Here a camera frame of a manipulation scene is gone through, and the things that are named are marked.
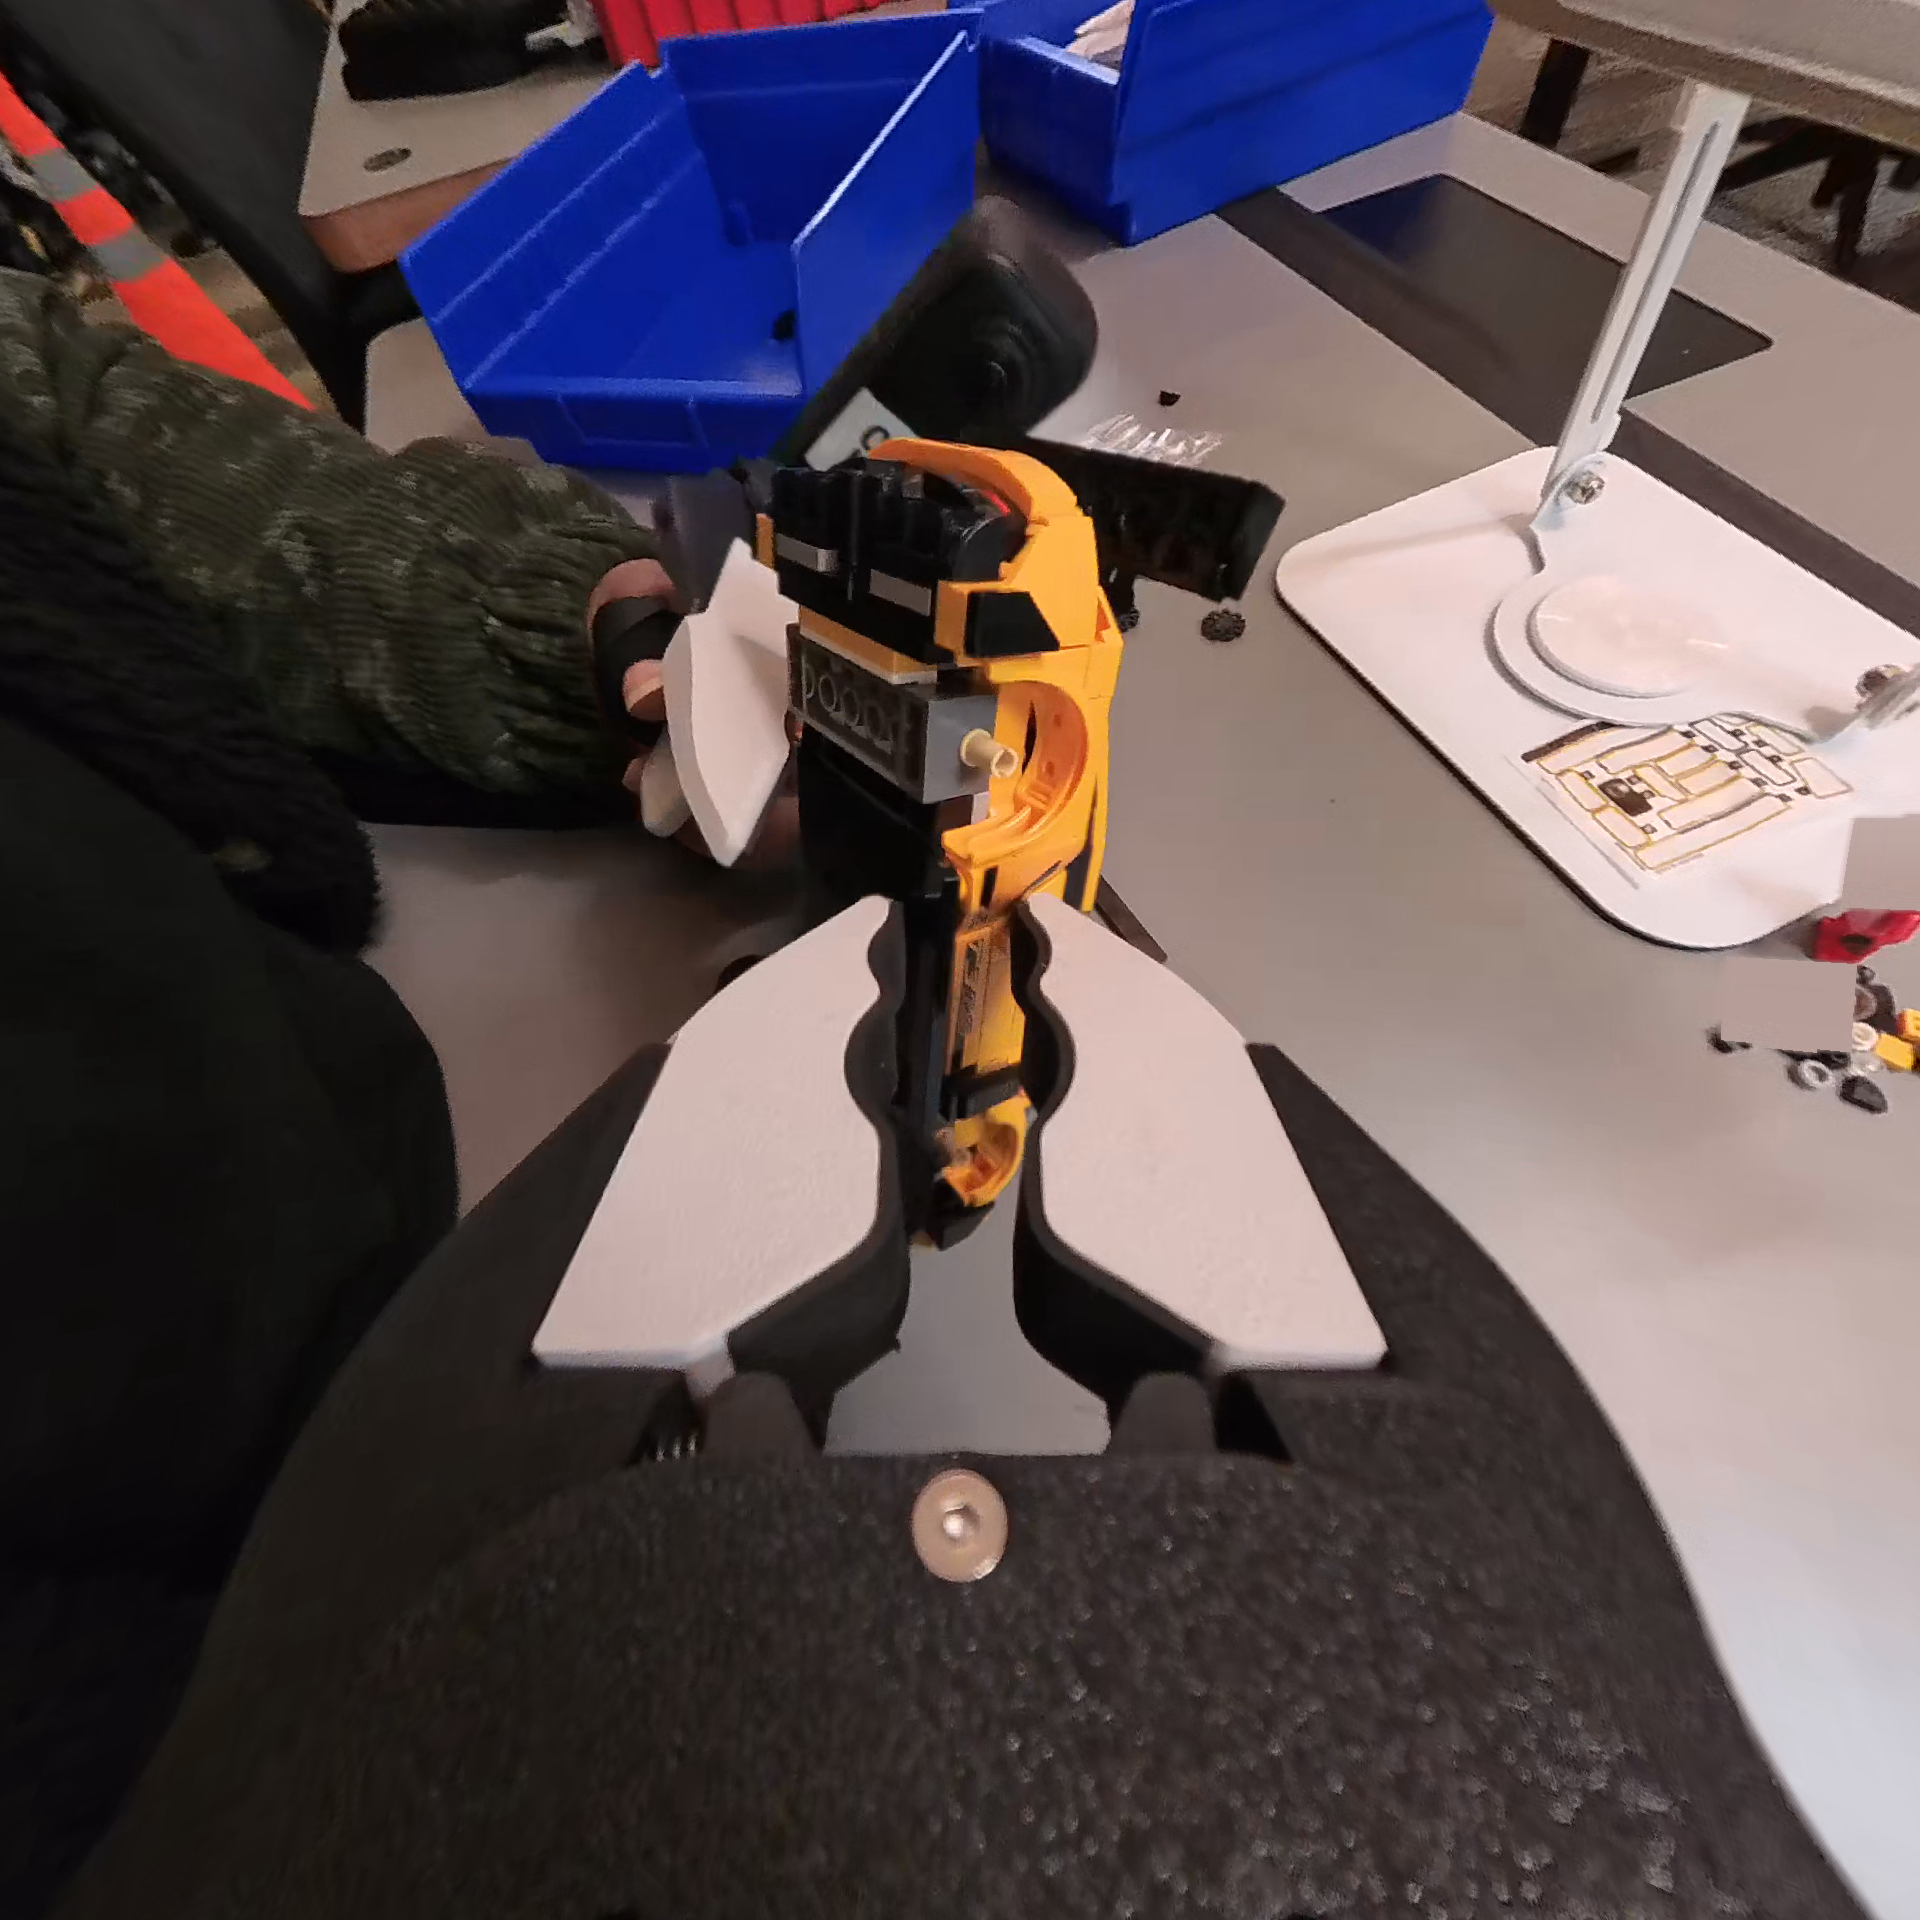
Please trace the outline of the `person's left hand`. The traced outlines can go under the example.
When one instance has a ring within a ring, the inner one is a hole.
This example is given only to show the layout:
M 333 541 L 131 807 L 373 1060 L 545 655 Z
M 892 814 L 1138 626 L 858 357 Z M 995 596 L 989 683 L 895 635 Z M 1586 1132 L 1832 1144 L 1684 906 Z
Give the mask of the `person's left hand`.
M 660 837 L 657 832 L 657 746 L 665 731 L 664 658 L 668 643 L 689 618 L 682 599 L 684 595 L 671 583 L 660 563 L 632 560 L 613 566 L 591 600 L 594 686 L 616 718 L 616 743 L 628 752 L 621 784 L 636 802 L 643 828 L 655 837 Z M 794 859 L 800 842 L 794 758 L 788 743 L 783 781 L 733 871 L 768 872 Z M 692 823 L 660 838 L 679 842 L 714 862 Z

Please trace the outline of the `yellow lego car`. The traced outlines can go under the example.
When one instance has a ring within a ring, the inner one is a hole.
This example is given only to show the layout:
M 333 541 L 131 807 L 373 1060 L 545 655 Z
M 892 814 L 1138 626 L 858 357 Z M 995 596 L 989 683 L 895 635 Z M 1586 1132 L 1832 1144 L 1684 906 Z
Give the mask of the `yellow lego car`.
M 1285 501 L 1202 466 L 1025 439 L 885 439 L 752 484 L 787 630 L 808 883 L 903 914 L 892 1119 L 907 1235 L 951 1246 L 1018 1178 L 1012 919 L 1097 902 L 1136 583 L 1243 596 Z

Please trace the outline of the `lego sticker sheet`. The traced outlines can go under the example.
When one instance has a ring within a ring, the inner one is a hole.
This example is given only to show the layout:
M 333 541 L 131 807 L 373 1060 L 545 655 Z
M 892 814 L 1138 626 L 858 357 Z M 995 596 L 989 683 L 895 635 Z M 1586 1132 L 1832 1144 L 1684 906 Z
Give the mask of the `lego sticker sheet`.
M 1856 794 L 1801 736 L 1731 710 L 1677 727 L 1586 725 L 1524 752 L 1520 768 L 1633 879 L 1714 862 Z

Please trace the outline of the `orange traffic cone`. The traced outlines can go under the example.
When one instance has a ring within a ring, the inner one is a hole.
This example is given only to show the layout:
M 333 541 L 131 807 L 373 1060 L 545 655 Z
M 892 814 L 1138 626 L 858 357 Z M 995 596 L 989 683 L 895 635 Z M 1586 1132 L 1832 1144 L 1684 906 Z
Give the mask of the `orange traffic cone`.
M 205 296 L 186 268 L 135 223 L 9 79 L 3 79 L 3 138 L 4 156 L 25 165 L 27 178 L 140 328 L 186 364 L 235 376 L 311 411 L 311 399 Z

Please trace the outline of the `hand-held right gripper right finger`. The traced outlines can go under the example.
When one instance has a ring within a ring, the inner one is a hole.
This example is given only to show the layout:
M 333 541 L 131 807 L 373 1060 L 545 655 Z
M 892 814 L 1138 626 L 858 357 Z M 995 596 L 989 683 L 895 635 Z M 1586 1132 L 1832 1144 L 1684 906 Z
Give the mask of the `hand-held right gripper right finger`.
M 1060 901 L 1018 909 L 1018 1324 L 1113 1428 L 1209 1428 L 1229 1381 L 1368 1378 L 1386 1335 L 1260 1067 L 1272 1051 Z

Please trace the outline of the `white metal book stand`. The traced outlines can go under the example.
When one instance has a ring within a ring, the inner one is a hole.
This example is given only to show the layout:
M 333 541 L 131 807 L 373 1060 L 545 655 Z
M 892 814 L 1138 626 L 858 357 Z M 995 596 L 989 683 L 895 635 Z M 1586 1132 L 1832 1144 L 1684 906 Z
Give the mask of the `white metal book stand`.
M 1571 5 L 1653 37 L 1687 98 L 1559 440 L 1296 543 L 1285 605 L 1607 919 L 1732 948 L 1851 908 L 1916 909 L 1916 638 L 1729 511 L 1615 453 L 1625 392 L 1735 143 L 1793 85 L 1916 107 L 1916 5 Z M 1586 725 L 1749 714 L 1856 794 L 1719 859 L 1627 878 L 1520 757 Z

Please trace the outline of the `red plastic bin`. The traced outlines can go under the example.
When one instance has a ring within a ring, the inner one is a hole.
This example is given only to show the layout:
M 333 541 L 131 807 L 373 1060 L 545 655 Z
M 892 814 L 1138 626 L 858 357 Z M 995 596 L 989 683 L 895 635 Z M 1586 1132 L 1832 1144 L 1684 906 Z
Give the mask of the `red plastic bin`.
M 592 23 L 618 67 L 657 69 L 668 40 L 803 27 L 866 14 L 941 12 L 947 2 L 591 2 Z

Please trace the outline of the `small white yellow lego piece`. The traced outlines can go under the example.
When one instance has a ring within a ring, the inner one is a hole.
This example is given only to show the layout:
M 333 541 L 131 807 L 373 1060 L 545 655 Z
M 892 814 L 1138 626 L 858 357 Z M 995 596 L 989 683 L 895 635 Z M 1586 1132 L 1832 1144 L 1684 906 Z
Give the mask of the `small white yellow lego piece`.
M 1835 1098 L 1871 1116 L 1889 1114 L 1889 1085 L 1917 1071 L 1917 1011 L 1903 1005 L 1867 981 L 1856 988 L 1856 1019 L 1849 1044 L 1826 1051 L 1786 1053 L 1793 1085 Z

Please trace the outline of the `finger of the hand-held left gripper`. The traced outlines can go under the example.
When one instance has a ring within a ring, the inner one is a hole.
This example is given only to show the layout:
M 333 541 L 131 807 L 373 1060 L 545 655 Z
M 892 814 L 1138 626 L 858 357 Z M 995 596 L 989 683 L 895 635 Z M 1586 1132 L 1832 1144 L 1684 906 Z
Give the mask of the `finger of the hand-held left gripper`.
M 797 607 L 731 541 L 711 599 L 664 654 L 657 832 L 696 826 L 715 863 L 749 848 L 788 757 L 787 630 Z

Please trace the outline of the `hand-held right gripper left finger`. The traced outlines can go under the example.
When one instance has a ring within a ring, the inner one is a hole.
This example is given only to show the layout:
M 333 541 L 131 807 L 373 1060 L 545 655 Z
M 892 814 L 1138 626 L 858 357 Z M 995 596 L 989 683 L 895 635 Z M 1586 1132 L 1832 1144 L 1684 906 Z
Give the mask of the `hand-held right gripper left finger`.
M 668 1374 L 696 1402 L 777 1375 L 826 1437 L 905 1318 L 903 990 L 903 909 L 868 895 L 684 1024 L 536 1332 L 545 1368 Z

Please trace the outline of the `clear plastic parts bag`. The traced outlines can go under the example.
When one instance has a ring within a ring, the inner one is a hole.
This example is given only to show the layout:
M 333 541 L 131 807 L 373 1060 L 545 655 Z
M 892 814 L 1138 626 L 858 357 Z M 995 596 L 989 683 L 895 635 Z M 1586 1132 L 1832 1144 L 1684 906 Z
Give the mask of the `clear plastic parts bag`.
M 1167 466 L 1196 469 L 1223 448 L 1223 435 L 1160 416 L 1115 414 L 1092 423 L 1080 445 Z

